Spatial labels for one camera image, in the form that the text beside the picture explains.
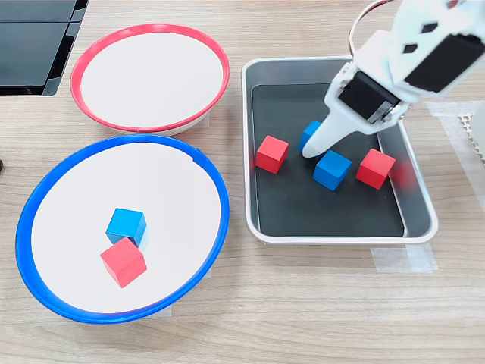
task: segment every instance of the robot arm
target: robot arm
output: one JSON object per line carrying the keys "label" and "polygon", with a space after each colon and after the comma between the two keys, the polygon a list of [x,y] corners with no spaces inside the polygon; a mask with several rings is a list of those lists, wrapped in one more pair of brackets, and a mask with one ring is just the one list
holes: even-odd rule
{"label": "robot arm", "polygon": [[447,94],[484,54],[485,1],[403,0],[393,29],[377,31],[333,79],[325,96],[330,113],[303,156],[320,155],[355,131],[394,126],[422,96]]}

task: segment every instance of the red cube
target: red cube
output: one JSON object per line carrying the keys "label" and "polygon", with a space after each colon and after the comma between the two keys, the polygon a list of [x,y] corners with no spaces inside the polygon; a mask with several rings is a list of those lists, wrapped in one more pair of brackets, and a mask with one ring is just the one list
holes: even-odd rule
{"label": "red cube", "polygon": [[101,259],[109,274],[121,288],[126,287],[146,271],[142,252],[127,237],[104,251]]}
{"label": "red cube", "polygon": [[256,165],[271,173],[278,173],[288,155],[288,148],[287,142],[266,136],[256,154]]}
{"label": "red cube", "polygon": [[396,160],[376,149],[371,149],[358,168],[357,179],[380,190]]}

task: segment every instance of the wooden table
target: wooden table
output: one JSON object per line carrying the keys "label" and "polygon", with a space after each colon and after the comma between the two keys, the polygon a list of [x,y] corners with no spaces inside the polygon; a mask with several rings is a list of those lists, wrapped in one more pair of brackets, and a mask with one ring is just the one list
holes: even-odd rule
{"label": "wooden table", "polygon": [[[241,67],[257,57],[344,55],[362,0],[92,0],[56,96],[0,98],[0,362],[408,363],[485,361],[485,214],[436,118],[424,104],[406,126],[433,198],[438,270],[377,273],[366,247],[268,247],[243,215]],[[369,16],[358,44],[388,29],[397,3]],[[212,277],[174,304],[171,318],[125,325],[69,322],[24,286],[15,229],[34,187],[61,160],[118,135],[70,96],[74,62],[102,36],[135,24],[195,27],[226,50],[229,88],[208,129],[179,136],[217,165],[230,192],[229,235]],[[485,69],[448,100],[485,99]]]}

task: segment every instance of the red rim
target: red rim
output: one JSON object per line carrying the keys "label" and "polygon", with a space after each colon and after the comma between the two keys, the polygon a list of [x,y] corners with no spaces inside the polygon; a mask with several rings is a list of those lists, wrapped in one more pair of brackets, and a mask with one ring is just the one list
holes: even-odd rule
{"label": "red rim", "polygon": [[[84,102],[83,96],[81,95],[81,80],[83,79],[84,71],[86,70],[88,64],[92,61],[92,59],[100,53],[103,49],[110,46],[111,44],[118,42],[122,39],[129,38],[131,36],[139,36],[141,34],[147,33],[175,33],[180,34],[182,36],[189,36],[193,39],[196,39],[202,43],[204,43],[207,47],[209,47],[222,64],[222,85],[219,93],[215,96],[214,100],[199,111],[197,114],[191,116],[182,121],[178,121],[177,123],[164,125],[163,127],[122,127],[120,125],[111,124],[107,121],[102,120],[98,116],[96,116],[86,105]],[[226,91],[227,84],[229,83],[229,75],[230,75],[230,68],[229,68],[229,60],[227,59],[226,53],[221,48],[218,43],[213,40],[210,36],[199,32],[198,30],[183,27],[181,25],[173,25],[173,24],[143,24],[143,25],[136,25],[134,27],[129,27],[126,29],[118,30],[108,36],[100,39],[98,42],[91,45],[84,53],[81,55],[79,60],[76,62],[73,68],[72,75],[70,77],[70,91],[73,95],[74,101],[77,103],[77,106],[81,109],[84,114],[88,115],[94,121],[99,122],[100,124],[106,125],[108,127],[112,127],[118,130],[124,131],[131,131],[136,133],[153,133],[159,131],[167,131],[173,130],[178,127],[182,127],[187,125],[197,118],[200,118],[209,111],[222,97],[224,92]]]}

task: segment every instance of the metal tray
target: metal tray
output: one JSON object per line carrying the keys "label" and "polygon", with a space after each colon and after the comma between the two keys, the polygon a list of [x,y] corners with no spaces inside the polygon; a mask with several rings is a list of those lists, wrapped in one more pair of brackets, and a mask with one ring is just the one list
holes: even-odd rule
{"label": "metal tray", "polygon": [[[246,223],[264,243],[412,244],[437,232],[437,216],[402,124],[378,135],[351,134],[332,148],[352,161],[335,192],[313,180],[318,160],[298,151],[305,127],[328,114],[324,94],[349,60],[260,58],[242,69]],[[277,175],[254,163],[268,134],[290,144]],[[370,148],[396,158],[381,190],[355,179]]]}

